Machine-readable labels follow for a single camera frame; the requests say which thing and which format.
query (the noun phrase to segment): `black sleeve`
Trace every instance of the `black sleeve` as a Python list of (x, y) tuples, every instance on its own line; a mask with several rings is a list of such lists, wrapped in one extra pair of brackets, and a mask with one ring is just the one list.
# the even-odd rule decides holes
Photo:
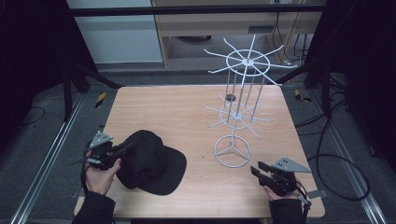
[(300, 200), (282, 199), (270, 202), (274, 224), (303, 224), (303, 208)]
[(89, 191), (72, 224), (111, 224), (115, 206), (110, 198)]

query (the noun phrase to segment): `cabinet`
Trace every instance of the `cabinet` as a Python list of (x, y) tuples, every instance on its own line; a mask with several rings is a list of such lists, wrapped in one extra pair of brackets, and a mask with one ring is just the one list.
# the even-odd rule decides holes
[[(67, 0), (70, 8), (151, 7), (150, 0)], [(76, 17), (99, 70), (163, 63), (154, 17)]]
[[(265, 5), (270, 0), (151, 0), (154, 7), (180, 6), (227, 6), (227, 5)], [(293, 4), (323, 3), (324, 0), (292, 0)], [(277, 47), (282, 44), (287, 50), (293, 35), (313, 34), (318, 25), (321, 12), (282, 12), (279, 13), (228, 13), (159, 15), (155, 17), (160, 38), (163, 60), (166, 64), (170, 38), (172, 36), (199, 35), (266, 35), (270, 43)], [(274, 39), (272, 32), (276, 27)], [(284, 52), (279, 52), (278, 62), (285, 60)]]

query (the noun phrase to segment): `black baseball cap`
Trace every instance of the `black baseball cap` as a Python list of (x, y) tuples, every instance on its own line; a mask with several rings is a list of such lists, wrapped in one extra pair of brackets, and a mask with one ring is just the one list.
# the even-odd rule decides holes
[(146, 130), (133, 133), (119, 147), (127, 145), (117, 171), (122, 185), (156, 195), (167, 195), (177, 188), (186, 171), (183, 153), (164, 146), (161, 137)]

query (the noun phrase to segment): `tabletop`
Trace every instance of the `tabletop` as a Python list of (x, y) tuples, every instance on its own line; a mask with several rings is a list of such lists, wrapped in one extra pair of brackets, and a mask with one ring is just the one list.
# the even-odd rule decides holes
[[(113, 136), (114, 145), (136, 131), (149, 130), (159, 135), (166, 146), (182, 152), (187, 158), (187, 168), (178, 188), (166, 196), (127, 189), (115, 177), (107, 194), (117, 203), (114, 217), (271, 216), (268, 198), (257, 177), (250, 173), (250, 166), (257, 168), (258, 161), (272, 164), (288, 157), (308, 167), (290, 112), (278, 86), (264, 85), (262, 90), (259, 85), (245, 88), (251, 99), (261, 93), (254, 111), (257, 119), (248, 128), (238, 128), (234, 133), (246, 140), (251, 155), (241, 167), (227, 167), (216, 159), (214, 148), (222, 136), (233, 134), (233, 125), (219, 123), (221, 112), (210, 109), (224, 107), (225, 90), (223, 85), (119, 89), (104, 129), (104, 133)], [(240, 96), (240, 88), (235, 96)], [(239, 111), (256, 102), (250, 104), (250, 100), (246, 103), (244, 99), (243, 103)], [(221, 159), (231, 164), (241, 161), (234, 153), (222, 155)], [(307, 191), (317, 189), (312, 174), (296, 173), (296, 177)], [(80, 197), (75, 212), (82, 202)], [(308, 216), (322, 217), (325, 212), (322, 200), (316, 198), (311, 202)]]

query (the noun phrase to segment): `human hand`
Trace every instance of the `human hand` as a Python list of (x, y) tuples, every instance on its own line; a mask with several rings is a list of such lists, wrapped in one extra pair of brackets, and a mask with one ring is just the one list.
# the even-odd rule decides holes
[[(301, 187), (301, 182), (299, 179), (297, 180), (297, 187), (300, 188)], [(268, 199), (270, 201), (273, 200), (281, 200), (281, 199), (298, 199), (298, 196), (300, 196), (300, 192), (298, 190), (295, 190), (293, 193), (285, 195), (285, 196), (279, 196), (277, 194), (274, 193), (273, 190), (271, 190), (268, 186), (264, 186), (264, 191), (268, 196)]]
[(114, 175), (120, 169), (120, 164), (121, 159), (117, 159), (116, 162), (114, 162), (113, 167), (106, 171), (103, 171), (95, 169), (87, 162), (87, 172), (85, 175), (88, 190), (102, 195), (106, 195), (113, 182)]

